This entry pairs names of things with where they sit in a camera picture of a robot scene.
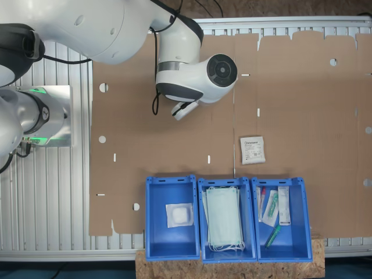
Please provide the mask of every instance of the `wooden board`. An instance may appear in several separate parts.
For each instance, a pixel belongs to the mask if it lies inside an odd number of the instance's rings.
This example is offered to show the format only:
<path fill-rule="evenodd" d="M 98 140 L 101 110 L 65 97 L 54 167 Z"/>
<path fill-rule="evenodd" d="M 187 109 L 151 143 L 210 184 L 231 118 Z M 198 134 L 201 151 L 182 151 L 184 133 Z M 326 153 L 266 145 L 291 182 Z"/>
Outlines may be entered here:
<path fill-rule="evenodd" d="M 203 264 L 201 260 L 147 262 L 145 251 L 135 258 L 137 279 L 163 278 L 323 278 L 326 276 L 324 238 L 312 232 L 312 263 L 219 263 Z"/>

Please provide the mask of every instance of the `sealed sterile pouch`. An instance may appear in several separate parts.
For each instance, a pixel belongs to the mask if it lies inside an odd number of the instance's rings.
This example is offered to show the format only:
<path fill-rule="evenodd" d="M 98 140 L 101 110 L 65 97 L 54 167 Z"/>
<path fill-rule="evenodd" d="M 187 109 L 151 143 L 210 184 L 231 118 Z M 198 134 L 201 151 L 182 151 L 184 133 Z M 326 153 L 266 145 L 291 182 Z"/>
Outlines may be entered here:
<path fill-rule="evenodd" d="M 269 201 L 267 202 L 267 206 L 265 209 L 265 213 L 262 218 L 262 222 L 265 224 L 274 227 L 275 222 L 278 217 L 278 212 L 279 212 L 279 197 L 278 197 L 278 191 L 276 190 L 271 190 L 270 191 L 270 196 L 269 196 Z"/>
<path fill-rule="evenodd" d="M 263 137 L 241 138 L 242 164 L 266 162 L 263 151 Z"/>
<path fill-rule="evenodd" d="M 166 205 L 168 228 L 192 226 L 194 224 L 194 210 L 192 203 Z"/>
<path fill-rule="evenodd" d="M 278 186 L 279 195 L 279 225 L 288 226 L 291 224 L 289 212 L 289 186 Z"/>
<path fill-rule="evenodd" d="M 216 251 L 226 245 L 243 245 L 237 189 L 209 188 L 206 193 L 211 249 Z"/>

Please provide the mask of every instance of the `cardboard sheet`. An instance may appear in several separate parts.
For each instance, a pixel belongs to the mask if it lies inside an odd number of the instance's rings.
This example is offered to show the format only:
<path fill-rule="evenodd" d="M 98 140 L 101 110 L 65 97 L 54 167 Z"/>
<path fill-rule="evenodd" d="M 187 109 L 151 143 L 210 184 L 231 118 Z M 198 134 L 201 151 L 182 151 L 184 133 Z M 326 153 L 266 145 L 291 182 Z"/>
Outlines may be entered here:
<path fill-rule="evenodd" d="M 111 235 L 112 220 L 117 233 L 143 232 L 147 176 L 233 176 L 233 95 L 195 109 L 182 121 L 171 115 L 176 102 L 161 96 L 159 114 L 154 116 L 154 48 L 149 35 L 126 63 L 94 63 L 90 235 Z M 206 38 L 201 60 L 216 53 L 234 57 L 234 38 Z M 99 90 L 102 83 L 108 85 L 105 93 Z M 104 144 L 100 136 L 106 138 Z M 138 211 L 133 210 L 135 203 Z"/>
<path fill-rule="evenodd" d="M 235 166 L 236 177 L 303 177 L 310 225 L 325 237 L 372 235 L 372 36 L 357 41 L 358 50 L 352 37 L 301 31 L 264 37 L 257 51 L 258 34 L 206 36 L 201 60 L 235 57 L 239 80 L 182 121 L 163 97 L 152 115 L 151 36 L 126 63 L 94 63 L 90 234 L 111 235 L 112 220 L 117 233 L 143 231 L 147 176 L 232 177 Z M 257 135 L 266 162 L 243 166 L 239 139 Z"/>

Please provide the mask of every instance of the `blue storage box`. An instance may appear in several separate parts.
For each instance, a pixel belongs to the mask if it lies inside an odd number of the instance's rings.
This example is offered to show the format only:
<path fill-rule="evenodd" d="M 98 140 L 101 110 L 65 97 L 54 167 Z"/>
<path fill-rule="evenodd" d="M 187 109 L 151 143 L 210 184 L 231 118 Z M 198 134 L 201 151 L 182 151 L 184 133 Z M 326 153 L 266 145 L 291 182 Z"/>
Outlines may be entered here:
<path fill-rule="evenodd" d="M 224 251 L 214 252 L 210 250 L 208 244 L 208 225 L 204 212 L 202 192 L 209 187 L 230 187 L 236 186 L 240 189 L 239 194 L 239 209 L 242 224 L 243 239 L 245 249 L 243 251 Z M 201 226 L 201 245 L 202 245 L 202 259 L 203 263 L 241 263 L 241 262 L 256 262 L 256 243 L 255 231 L 253 222 L 251 193 L 249 189 L 248 178 L 242 177 L 237 179 L 227 180 L 198 180 L 199 190 L 199 212 L 200 212 L 200 226 Z"/>
<path fill-rule="evenodd" d="M 146 179 L 146 260 L 199 260 L 195 176 Z M 194 225 L 168 228 L 166 205 L 192 203 Z"/>
<path fill-rule="evenodd" d="M 251 179 L 251 186 L 258 261 L 262 263 L 312 262 L 312 240 L 310 236 L 309 215 L 307 213 L 307 199 L 303 179 L 264 180 L 255 177 Z M 281 226 L 281 231 L 277 234 L 269 249 L 265 249 L 265 243 L 274 228 L 262 222 L 258 222 L 256 186 L 266 187 L 263 212 L 269 201 L 270 191 L 278 190 L 278 186 L 289 186 L 291 225 Z"/>

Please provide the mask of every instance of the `cardboard hole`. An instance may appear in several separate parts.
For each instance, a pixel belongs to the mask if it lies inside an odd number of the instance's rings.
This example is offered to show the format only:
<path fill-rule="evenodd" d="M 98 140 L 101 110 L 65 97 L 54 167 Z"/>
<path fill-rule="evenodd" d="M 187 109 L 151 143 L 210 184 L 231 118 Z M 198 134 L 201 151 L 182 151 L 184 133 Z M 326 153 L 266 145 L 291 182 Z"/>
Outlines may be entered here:
<path fill-rule="evenodd" d="M 336 65 L 337 65 L 337 59 L 332 58 L 332 59 L 330 60 L 330 64 L 331 64 L 331 66 L 336 66 Z"/>
<path fill-rule="evenodd" d="M 105 93 L 105 92 L 109 91 L 108 84 L 107 83 L 101 83 L 100 86 L 99 86 L 99 90 L 102 93 Z"/>
<path fill-rule="evenodd" d="M 364 181 L 363 181 L 363 185 L 364 185 L 365 187 L 371 187 L 371 186 L 372 186 L 372 180 L 369 179 L 369 178 L 364 179 Z"/>
<path fill-rule="evenodd" d="M 98 138 L 98 141 L 99 141 L 100 143 L 104 144 L 104 143 L 106 142 L 106 137 L 102 135 L 102 136 L 100 136 L 100 137 Z"/>
<path fill-rule="evenodd" d="M 366 133 L 367 133 L 368 135 L 372 134 L 372 128 L 371 128 L 371 127 L 367 127 L 367 128 L 366 128 Z"/>

